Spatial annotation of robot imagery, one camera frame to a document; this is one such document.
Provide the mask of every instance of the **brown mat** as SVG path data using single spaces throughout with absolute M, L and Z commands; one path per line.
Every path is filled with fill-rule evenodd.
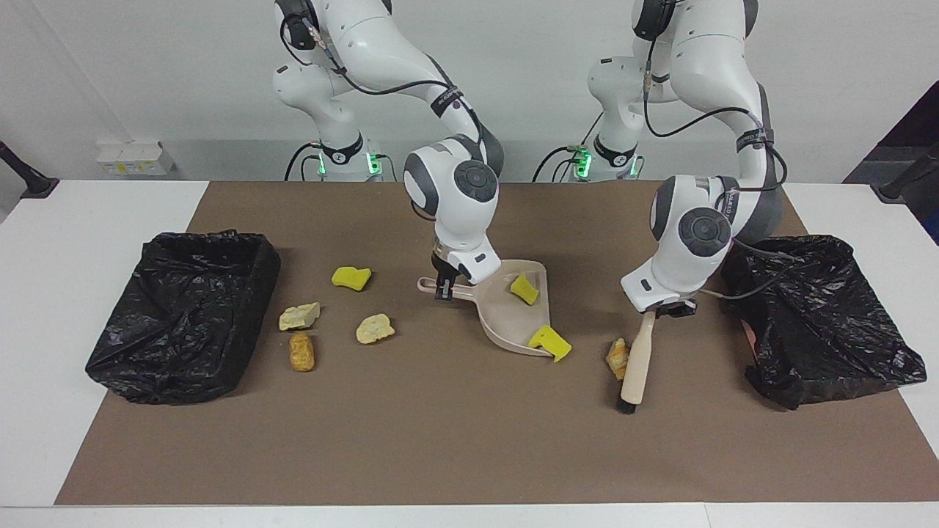
M 619 279 L 655 249 L 655 188 L 503 187 L 491 239 L 547 266 L 554 326 L 574 344 L 554 365 L 491 345 L 472 304 L 415 290 L 432 226 L 400 184 L 212 183 L 190 230 L 265 233 L 284 260 L 241 386 L 191 407 L 108 395 L 56 503 L 939 500 L 939 462 L 898 393 L 782 412 L 745 382 L 747 340 L 710 299 L 659 321 L 645 403 L 614 410 L 603 358 L 639 326 Z M 791 206 L 780 232 L 805 232 Z M 376 271 L 363 293 L 330 284 L 343 265 Z M 310 301 L 325 305 L 316 370 L 298 374 L 277 316 Z M 377 312 L 398 335 L 358 345 Z

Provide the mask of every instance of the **black cable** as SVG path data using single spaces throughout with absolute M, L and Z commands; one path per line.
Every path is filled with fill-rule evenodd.
M 769 258 L 784 258 L 784 259 L 786 259 L 786 260 L 798 260 L 798 259 L 799 259 L 799 257 L 797 257 L 797 256 L 787 255 L 787 254 L 781 253 L 781 252 L 779 252 L 779 251 L 766 251 L 766 250 L 764 250 L 764 249 L 756 248 L 756 247 L 753 247 L 753 246 L 751 246 L 751 245 L 749 245 L 749 244 L 745 244 L 745 243 L 743 243 L 743 242 L 741 242 L 741 241 L 739 241 L 739 240 L 737 240 L 737 239 L 733 239 L 733 244 L 734 244 L 734 245 L 739 245 L 740 247 L 744 248 L 745 250 L 749 251 L 750 253 L 753 253 L 753 254 L 756 254 L 756 255 L 767 256 L 767 257 L 769 257 Z
M 783 274 L 784 274 L 785 272 L 791 270 L 794 266 L 795 266 L 794 264 L 791 265 L 791 266 L 789 266 L 789 267 L 786 268 L 785 270 L 783 270 L 783 271 L 777 273 L 777 274 L 776 274 L 773 278 L 771 278 L 770 280 L 764 282 L 763 284 L 761 284 L 761 285 L 759 285 L 759 286 L 757 286 L 757 287 L 754 287 L 753 289 L 751 289 L 751 290 L 748 291 L 747 293 L 741 293 L 740 295 L 727 295 L 727 294 L 724 294 L 724 293 L 719 293 L 719 292 L 717 292 L 717 291 L 712 291 L 712 290 L 710 290 L 710 289 L 702 289 L 702 290 L 700 290 L 700 292 L 701 292 L 701 293 L 706 293 L 707 295 L 711 295 L 711 296 L 717 297 L 718 299 L 723 299 L 724 301 L 742 301 L 743 299 L 746 299 L 746 298 L 749 298 L 749 297 L 753 297 L 754 295 L 760 293 L 761 291 L 767 289 L 768 287 L 771 287 L 773 284 L 779 282 L 779 280 L 782 279 Z
M 652 44 L 649 45 L 649 56 L 646 58 L 646 72 L 645 72 L 646 76 L 652 75 L 652 55 L 653 55 L 653 51 L 655 50 L 655 43 L 657 41 L 658 41 L 658 38 L 653 40 Z M 660 132 L 657 132 L 653 128 L 652 121 L 649 120 L 649 89 L 648 89 L 649 87 L 650 86 L 645 85 L 642 89 L 642 113 L 645 115 L 646 128 L 648 128 L 649 132 L 651 132 L 652 135 L 655 137 L 671 137 L 677 133 L 684 132 L 690 129 L 691 127 L 697 125 L 698 123 L 702 122 L 704 119 L 707 119 L 708 117 L 716 116 L 718 114 L 724 114 L 725 112 L 740 112 L 752 118 L 752 114 L 746 108 L 740 108 L 738 106 L 727 106 L 724 108 L 718 108 L 716 110 L 712 110 L 711 112 L 708 112 L 707 114 L 704 114 L 695 119 L 692 119 L 685 125 L 671 132 L 660 133 Z
M 547 154 L 547 156 L 545 156 L 545 158 L 541 161 L 541 163 L 538 164 L 538 168 L 535 169 L 534 171 L 534 176 L 531 177 L 531 183 L 538 181 L 538 175 L 541 174 L 541 169 L 545 168 L 545 165 L 547 165 L 548 160 L 553 158 L 556 154 L 560 154 L 561 152 L 565 152 L 566 150 L 567 150 L 567 147 L 558 147 L 558 148 L 555 148 L 554 150 L 551 150 Z
M 306 181 L 306 162 L 309 160 L 319 161 L 319 156 L 307 156 L 306 158 L 300 160 L 300 179 L 303 181 Z
M 561 160 L 561 162 L 558 163 L 558 166 L 554 167 L 554 174 L 551 175 L 551 183 L 554 183 L 555 180 L 557 180 L 557 178 L 558 178 L 558 171 L 561 170 L 561 166 L 564 165 L 565 163 L 567 163 L 567 167 L 568 167 L 568 168 L 570 168 L 570 166 L 571 166 L 572 164 L 574 164 L 574 162 L 573 162 L 572 160 Z
M 321 148 L 321 146 L 318 143 L 304 143 L 302 147 L 298 148 L 290 158 L 290 163 L 287 164 L 287 170 L 284 171 L 284 181 L 290 181 L 290 171 L 293 170 L 294 163 L 297 162 L 297 158 L 299 158 L 300 154 L 307 148 Z
M 789 179 L 789 166 L 786 164 L 786 160 L 782 159 L 782 156 L 779 154 L 779 152 L 776 150 L 776 147 L 774 147 L 772 143 L 763 142 L 763 145 L 769 150 L 770 154 L 773 155 L 773 159 L 779 162 L 779 166 L 782 167 L 782 176 L 776 182 L 771 183 L 765 187 L 741 187 L 735 191 L 739 193 L 768 193 L 782 187 L 782 184 L 785 183 L 787 179 Z M 714 203 L 715 209 L 720 209 L 721 201 L 727 197 L 727 193 L 730 191 L 731 189 L 724 189 L 724 192 L 717 197 L 717 201 Z
M 290 56 L 294 58 L 294 60 L 296 60 L 298 63 L 300 63 L 303 66 L 313 66 L 314 63 L 312 62 L 303 62 L 302 60 L 300 60 L 297 54 L 295 54 L 293 50 L 290 48 L 290 44 L 287 43 L 286 37 L 284 36 L 284 30 L 286 29 L 287 23 L 291 18 L 302 18 L 302 17 L 300 15 L 294 15 L 293 17 L 284 18 L 284 21 L 281 23 L 281 42 L 283 43 L 284 47 L 287 49 L 287 52 L 290 53 Z M 370 90 L 368 88 L 364 88 L 360 86 L 348 76 L 348 70 L 343 68 L 342 66 L 339 66 L 339 62 L 336 61 L 336 58 L 332 54 L 332 51 L 330 51 L 328 48 L 323 48 L 323 53 L 330 60 L 332 65 L 335 67 L 335 70 L 334 70 L 335 73 L 337 75 L 341 75 L 342 78 L 345 79 L 346 82 L 350 86 L 352 86 L 353 89 L 365 95 L 371 95 L 371 96 L 391 95 L 391 94 L 395 94 L 398 92 L 402 92 L 409 88 L 413 88 L 415 86 L 424 86 L 424 85 L 437 85 L 447 90 L 456 89 L 456 86 L 453 85 L 452 83 L 444 83 L 436 79 L 428 79 L 426 81 L 413 81 L 411 83 L 405 83 L 403 85 L 395 86 L 393 88 L 388 88 L 384 90 Z M 472 119 L 473 124 L 476 125 L 476 131 L 477 131 L 477 134 L 479 135 L 479 139 L 476 141 L 476 144 L 481 145 L 483 143 L 483 123 L 480 122 L 479 117 L 476 115 L 476 112 L 470 109 L 470 105 L 466 102 L 466 100 L 463 99 L 462 97 L 460 97 L 459 99 L 463 102 L 464 107 L 467 109 L 467 113 L 469 114 L 469 117 Z
M 596 125 L 600 122 L 600 118 L 601 118 L 601 117 L 603 117 L 603 112 L 601 112 L 600 115 L 596 117 L 596 119 L 593 121 L 593 124 L 591 125 L 590 129 L 587 131 L 587 134 L 584 135 L 584 138 L 580 140 L 580 144 L 581 144 L 581 145 L 586 145 L 586 144 L 587 144 L 587 140 L 590 139 L 590 134 L 593 133 L 593 129 L 596 128 Z
M 287 51 L 290 53 L 290 56 L 294 58 L 294 60 L 296 60 L 298 63 L 300 63 L 303 66 L 313 66 L 315 63 L 303 62 L 302 60 L 300 60 L 297 54 L 295 54 L 293 50 L 290 48 L 290 44 L 287 42 L 287 39 L 284 36 L 284 30 L 286 29 L 287 24 L 294 18 L 302 19 L 303 17 L 295 14 L 293 16 L 284 18 L 284 21 L 281 22 L 281 42 L 283 43 Z M 389 95 L 389 94 L 397 93 L 403 90 L 407 90 L 408 88 L 413 88 L 414 86 L 421 86 L 421 85 L 439 85 L 447 89 L 454 87 L 452 85 L 443 83 L 442 81 L 438 81 L 436 79 L 430 79 L 427 81 L 414 81 L 412 83 L 407 83 L 404 85 L 396 86 L 394 88 L 388 88 L 386 90 L 369 90 L 367 88 L 363 88 L 357 85 L 354 81 L 352 81 L 348 77 L 348 73 L 346 72 L 346 69 L 339 66 L 339 63 L 336 61 L 335 57 L 332 55 L 332 52 L 330 50 L 324 50 L 324 52 L 326 53 L 326 57 L 330 60 L 330 62 L 335 67 L 335 72 L 339 75 L 342 75 L 343 79 L 346 79 L 346 82 L 349 83 L 350 86 L 352 86 L 356 90 L 366 95 Z
M 392 165 L 392 178 L 394 178 L 394 181 L 398 181 L 398 173 L 394 170 L 394 160 L 392 157 L 388 154 L 378 154 L 375 157 L 380 160 L 388 160 L 388 163 Z
M 281 22 L 281 42 L 284 44 L 284 48 L 287 50 L 287 52 L 290 54 L 290 56 L 294 57 L 294 60 L 296 60 L 297 62 L 299 62 L 299 63 L 300 63 L 301 65 L 303 65 L 303 66 L 313 66 L 314 63 L 312 63 L 312 62 L 303 62 L 302 60 L 300 60 L 300 58 L 297 56 L 297 54 L 293 53 L 293 50 L 290 49 L 290 44 L 287 43 L 287 38 L 284 36 L 284 30 L 287 29 L 287 23 L 288 23 L 288 22 L 290 21 L 290 19 L 292 19 L 292 18 L 302 18 L 302 17 L 300 17 L 299 15 L 294 15 L 293 17 L 285 17 L 285 18 L 284 18 L 284 21 Z

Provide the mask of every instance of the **bread piece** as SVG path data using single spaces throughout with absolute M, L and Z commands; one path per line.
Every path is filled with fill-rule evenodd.
M 297 372 L 309 372 L 315 364 L 313 340 L 307 334 L 293 334 L 290 337 L 290 366 Z
M 385 314 L 365 318 L 355 331 L 356 339 L 363 345 L 375 343 L 391 335 L 394 335 L 394 328 L 392 328 L 392 321 Z
M 626 340 L 620 337 L 610 345 L 607 354 L 607 365 L 609 365 L 609 369 L 613 371 L 613 375 L 616 376 L 617 380 L 622 381 L 625 378 L 626 363 L 628 362 L 629 348 L 626 347 Z

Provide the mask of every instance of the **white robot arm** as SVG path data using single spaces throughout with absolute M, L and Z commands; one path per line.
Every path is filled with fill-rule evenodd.
M 744 57 L 756 12 L 757 0 L 637 0 L 633 49 L 648 60 L 604 59 L 591 72 L 591 92 L 605 111 L 593 142 L 594 167 L 607 179 L 626 166 L 642 129 L 652 129 L 649 103 L 682 101 L 718 117 L 737 137 L 739 179 L 678 175 L 656 193 L 650 224 L 659 249 L 622 280 L 640 312 L 691 299 L 732 239 L 760 241 L 778 227 L 781 158 L 765 91 Z
M 367 181 L 377 174 L 378 145 L 362 134 L 355 113 L 336 97 L 352 90 L 332 71 L 330 61 L 303 22 L 312 5 L 305 0 L 276 0 L 274 18 L 282 42 L 296 59 L 274 72 L 277 97 L 310 116 L 319 131 L 320 176 L 329 181 Z
M 422 99 L 454 134 L 415 150 L 404 167 L 412 204 L 435 217 L 432 261 L 438 270 L 438 298 L 452 299 L 460 274 L 477 284 L 494 273 L 501 262 L 485 232 L 499 202 L 502 147 L 443 68 L 401 35 L 392 20 L 391 1 L 276 3 L 286 43 L 307 53 L 306 60 L 297 56 L 299 61 L 319 69 L 322 89 L 316 106 L 325 110 L 317 115 L 331 122 L 327 128 L 337 130 L 337 137 L 361 137 L 351 117 L 343 119 L 348 111 L 331 100 L 349 89 Z

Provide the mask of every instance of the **beige dustpan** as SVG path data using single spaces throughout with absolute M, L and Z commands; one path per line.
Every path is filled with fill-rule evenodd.
M 540 293 L 534 305 L 528 306 L 510 288 L 524 273 Z M 437 291 L 437 281 L 421 277 L 417 289 L 426 293 Z M 502 267 L 476 286 L 454 286 L 454 297 L 476 303 L 485 334 L 500 347 L 530 356 L 553 357 L 549 352 L 528 346 L 535 332 L 551 324 L 547 308 L 547 270 L 539 262 L 503 260 Z

